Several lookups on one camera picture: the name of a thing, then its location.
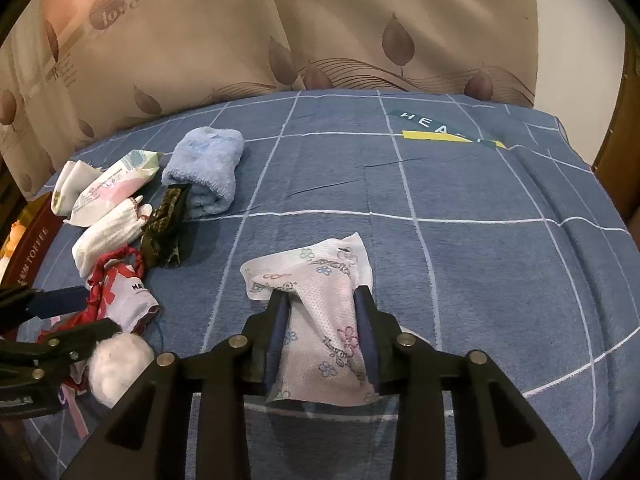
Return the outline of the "white fluffy pompom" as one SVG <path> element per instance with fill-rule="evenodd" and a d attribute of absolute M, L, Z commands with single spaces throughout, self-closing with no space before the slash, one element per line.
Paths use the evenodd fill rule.
<path fill-rule="evenodd" d="M 118 333 L 100 341 L 88 362 L 91 393 L 101 404 L 114 408 L 153 360 L 152 348 L 136 334 Z"/>

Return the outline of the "red gold toffee tin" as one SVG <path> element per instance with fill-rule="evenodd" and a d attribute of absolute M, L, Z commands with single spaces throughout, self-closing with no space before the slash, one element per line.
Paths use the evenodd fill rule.
<path fill-rule="evenodd" d="M 49 192 L 34 201 L 39 208 L 9 258 L 1 280 L 2 287 L 35 283 L 43 259 L 63 224 L 63 218 L 51 210 L 51 198 L 52 193 Z"/>

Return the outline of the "red white ruffled garment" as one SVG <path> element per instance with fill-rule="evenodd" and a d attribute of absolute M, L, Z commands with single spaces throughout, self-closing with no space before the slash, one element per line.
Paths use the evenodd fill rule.
<path fill-rule="evenodd" d="M 62 330 L 110 318 L 123 332 L 142 336 L 160 312 L 160 304 L 142 281 L 145 267 L 141 252 L 124 245 L 99 258 L 88 278 L 89 297 L 85 310 L 58 322 L 37 341 Z"/>

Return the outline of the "white socks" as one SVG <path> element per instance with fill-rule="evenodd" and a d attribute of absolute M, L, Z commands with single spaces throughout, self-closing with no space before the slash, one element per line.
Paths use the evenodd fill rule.
<path fill-rule="evenodd" d="M 153 212 L 151 204 L 142 204 L 142 196 L 127 198 L 89 226 L 72 247 L 79 276 L 85 280 L 99 258 L 136 240 Z"/>

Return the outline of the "small white printed sock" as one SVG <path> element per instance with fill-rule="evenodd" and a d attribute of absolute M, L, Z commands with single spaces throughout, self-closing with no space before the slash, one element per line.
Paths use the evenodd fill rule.
<path fill-rule="evenodd" d="M 57 216 L 67 217 L 79 195 L 102 174 L 82 160 L 68 160 L 58 175 L 51 197 L 51 210 Z"/>

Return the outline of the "black gold patterned scarf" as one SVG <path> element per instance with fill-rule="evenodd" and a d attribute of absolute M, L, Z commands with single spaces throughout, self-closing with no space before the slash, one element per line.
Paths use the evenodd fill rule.
<path fill-rule="evenodd" d="M 169 185 L 143 228 L 140 252 L 147 269 L 180 264 L 180 236 L 190 184 Z"/>

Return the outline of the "wet wipes pack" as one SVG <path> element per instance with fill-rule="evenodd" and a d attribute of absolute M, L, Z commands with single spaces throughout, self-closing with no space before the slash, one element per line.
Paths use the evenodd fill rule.
<path fill-rule="evenodd" d="M 132 150 L 122 156 L 80 193 L 66 222 L 81 228 L 95 224 L 155 177 L 162 155 Z"/>

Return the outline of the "white floral mesh cloth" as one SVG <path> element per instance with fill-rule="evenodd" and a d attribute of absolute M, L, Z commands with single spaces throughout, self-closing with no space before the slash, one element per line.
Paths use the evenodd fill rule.
<path fill-rule="evenodd" d="M 356 319 L 354 292 L 373 285 L 359 234 L 248 260 L 240 272 L 251 300 L 265 302 L 280 290 L 291 301 L 269 402 L 351 408 L 378 400 L 366 372 Z"/>

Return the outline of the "light blue towel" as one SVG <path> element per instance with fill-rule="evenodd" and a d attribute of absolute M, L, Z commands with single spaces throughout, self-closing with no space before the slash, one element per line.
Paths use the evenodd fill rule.
<path fill-rule="evenodd" d="M 162 174 L 166 186 L 190 184 L 188 215 L 213 217 L 231 206 L 235 169 L 244 151 L 242 133 L 234 129 L 198 127 L 177 143 Z"/>

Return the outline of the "orange rubber pig toy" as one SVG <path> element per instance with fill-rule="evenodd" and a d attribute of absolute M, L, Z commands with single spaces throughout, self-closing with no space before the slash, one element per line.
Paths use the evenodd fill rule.
<path fill-rule="evenodd" d="M 1 248 L 1 257 L 10 258 L 13 255 L 25 231 L 26 228 L 21 220 L 12 223 L 9 235 Z"/>

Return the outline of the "beige leaf print curtain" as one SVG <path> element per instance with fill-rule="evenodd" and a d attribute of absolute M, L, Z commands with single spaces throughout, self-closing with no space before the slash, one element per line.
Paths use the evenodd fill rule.
<path fill-rule="evenodd" d="M 74 151 L 283 90 L 532 106 L 536 0 L 1 0 L 1 159 L 34 196 Z"/>

